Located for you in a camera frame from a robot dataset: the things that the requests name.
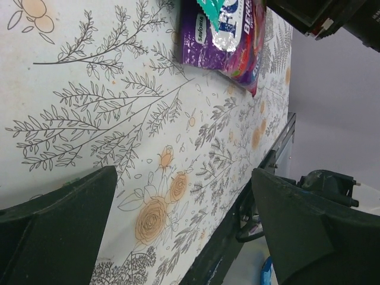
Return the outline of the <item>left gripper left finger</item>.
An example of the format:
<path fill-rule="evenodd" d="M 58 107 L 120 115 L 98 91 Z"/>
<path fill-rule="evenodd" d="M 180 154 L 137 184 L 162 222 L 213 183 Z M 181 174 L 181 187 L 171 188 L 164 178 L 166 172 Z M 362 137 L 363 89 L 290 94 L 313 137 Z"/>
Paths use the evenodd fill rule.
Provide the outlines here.
<path fill-rule="evenodd" d="M 1 284 L 89 284 L 117 178 L 105 166 L 1 210 Z"/>

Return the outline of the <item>teal Fox's mint bag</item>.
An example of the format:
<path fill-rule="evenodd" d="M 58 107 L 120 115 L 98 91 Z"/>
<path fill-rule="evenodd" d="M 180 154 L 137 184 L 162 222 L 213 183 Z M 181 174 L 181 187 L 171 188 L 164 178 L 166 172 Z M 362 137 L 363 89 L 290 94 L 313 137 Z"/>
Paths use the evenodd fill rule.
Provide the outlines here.
<path fill-rule="evenodd" d="M 224 9 L 224 0 L 197 0 L 197 3 L 216 32 L 227 30 L 229 14 Z"/>

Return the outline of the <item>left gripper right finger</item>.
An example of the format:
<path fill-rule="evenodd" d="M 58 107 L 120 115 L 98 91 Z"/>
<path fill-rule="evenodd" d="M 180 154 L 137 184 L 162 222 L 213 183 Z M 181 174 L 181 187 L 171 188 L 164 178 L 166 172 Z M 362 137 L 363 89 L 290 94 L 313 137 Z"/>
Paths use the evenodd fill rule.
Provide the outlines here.
<path fill-rule="evenodd" d="M 355 210 L 263 169 L 252 192 L 278 284 L 379 284 L 379 208 Z"/>

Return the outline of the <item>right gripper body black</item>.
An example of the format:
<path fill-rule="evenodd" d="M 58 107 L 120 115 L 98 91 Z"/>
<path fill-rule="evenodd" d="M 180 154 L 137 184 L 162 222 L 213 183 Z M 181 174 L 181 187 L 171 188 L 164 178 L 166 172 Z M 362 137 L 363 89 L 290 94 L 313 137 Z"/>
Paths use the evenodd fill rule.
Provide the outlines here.
<path fill-rule="evenodd" d="M 378 0 L 273 0 L 267 7 L 305 36 L 321 40 L 345 29 L 379 52 Z"/>

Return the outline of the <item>purple Fox's berries bag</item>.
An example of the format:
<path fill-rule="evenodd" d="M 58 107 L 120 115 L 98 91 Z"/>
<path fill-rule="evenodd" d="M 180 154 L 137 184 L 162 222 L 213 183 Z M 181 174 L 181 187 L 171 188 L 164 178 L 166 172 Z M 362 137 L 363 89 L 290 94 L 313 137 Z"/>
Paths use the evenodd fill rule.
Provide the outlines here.
<path fill-rule="evenodd" d="M 265 37 L 266 1 L 224 1 L 226 31 L 214 29 L 197 1 L 182 1 L 179 16 L 180 64 L 216 70 L 252 95 L 257 92 Z"/>

